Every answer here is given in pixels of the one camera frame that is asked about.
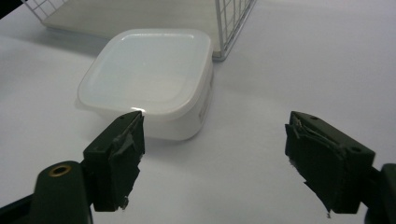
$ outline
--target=white box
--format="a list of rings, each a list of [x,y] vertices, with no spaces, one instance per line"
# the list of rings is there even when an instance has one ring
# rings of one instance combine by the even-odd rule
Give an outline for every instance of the white box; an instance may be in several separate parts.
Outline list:
[[[145,135],[184,140],[201,129],[211,100],[213,46],[189,29],[142,29],[109,41],[78,87],[88,107],[141,110]]]

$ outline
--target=white lid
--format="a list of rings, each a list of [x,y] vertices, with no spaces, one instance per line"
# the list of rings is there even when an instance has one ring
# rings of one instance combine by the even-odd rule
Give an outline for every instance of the white lid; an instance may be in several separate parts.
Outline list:
[[[78,98],[97,108],[175,119],[197,102],[211,54],[210,38],[197,30],[126,31],[99,54],[79,85]]]

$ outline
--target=container lid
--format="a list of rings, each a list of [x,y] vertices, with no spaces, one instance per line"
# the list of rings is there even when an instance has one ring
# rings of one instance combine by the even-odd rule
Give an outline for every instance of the container lid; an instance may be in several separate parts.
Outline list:
[[[111,39],[78,88],[92,107],[175,119],[197,102],[211,64],[208,35],[189,29],[130,30]]]

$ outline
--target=basket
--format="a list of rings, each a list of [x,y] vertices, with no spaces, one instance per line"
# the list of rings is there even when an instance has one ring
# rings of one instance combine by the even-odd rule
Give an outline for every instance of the basket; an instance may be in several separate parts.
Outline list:
[[[223,61],[256,0],[22,0],[51,28],[112,38],[141,28],[207,33],[213,59]]]

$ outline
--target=white wire rack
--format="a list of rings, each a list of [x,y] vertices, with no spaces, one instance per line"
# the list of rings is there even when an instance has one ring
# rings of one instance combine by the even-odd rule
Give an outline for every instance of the white wire rack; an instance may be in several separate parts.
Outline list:
[[[129,18],[125,19],[130,21],[130,23],[121,21],[122,18],[126,18],[126,15],[134,15],[140,12],[131,11],[131,13],[126,13],[125,4],[133,4],[135,0],[21,0],[34,14],[35,16],[48,27],[60,28],[65,30],[78,31],[82,33],[88,33],[93,35],[101,35],[104,37],[111,38],[117,33],[120,33],[125,30],[130,30],[134,28],[146,28],[146,24],[144,23],[136,23],[136,21],[144,21],[144,16],[137,18]],[[146,1],[136,1],[137,4],[142,2],[147,2],[148,7],[154,6],[155,1],[158,4],[161,4],[164,7],[162,0],[146,0]],[[108,8],[108,12],[111,13],[111,10],[115,11],[117,9],[116,4],[119,2],[119,5],[122,6],[120,8],[120,13],[108,14],[106,15],[106,8]],[[187,5],[186,0],[168,0],[165,4],[174,4],[174,7],[165,7],[171,8],[171,10],[186,10],[180,7],[180,5],[186,5],[189,7],[196,7],[196,12],[191,12],[191,9],[188,8],[184,14],[182,13],[174,13],[171,15],[174,21],[169,21],[169,23],[164,22],[165,20],[157,20],[158,24],[151,23],[147,25],[147,28],[162,28],[162,26],[169,26],[169,28],[192,28],[192,29],[200,29],[210,35],[212,41],[215,44],[215,50],[213,52],[213,59],[217,61],[225,60],[228,56],[230,49],[240,33],[250,10],[253,8],[256,0],[188,0]],[[205,12],[206,9],[200,9],[199,6],[202,6],[204,2],[209,4],[209,8],[213,7],[209,12]],[[101,13],[88,13],[87,6],[90,8],[104,8],[105,11],[101,11]],[[149,11],[147,9],[139,8],[139,11],[145,11],[147,13],[147,17],[152,17],[153,14],[165,15],[165,12],[158,11]],[[188,24],[185,17],[189,17],[187,14],[198,14],[203,12],[202,18],[192,18],[191,22]],[[73,15],[67,15],[67,12],[73,12]],[[107,24],[108,27],[113,26],[111,22],[117,22],[122,24],[119,29],[108,29],[107,32],[105,24],[92,24],[88,21],[90,20],[89,15],[93,15],[91,21],[101,21],[109,20]],[[64,24],[65,21],[70,21],[70,24]],[[197,24],[197,21],[205,21],[206,24]]]

